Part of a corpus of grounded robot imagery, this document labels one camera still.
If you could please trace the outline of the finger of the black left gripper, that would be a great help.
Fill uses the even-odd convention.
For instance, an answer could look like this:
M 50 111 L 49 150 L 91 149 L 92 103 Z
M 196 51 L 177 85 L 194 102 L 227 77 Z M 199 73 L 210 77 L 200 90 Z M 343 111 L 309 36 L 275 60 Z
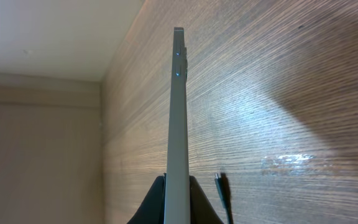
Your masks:
M 223 224 L 197 179 L 190 176 L 191 224 Z
M 166 173 L 158 176 L 127 224 L 163 224 Z

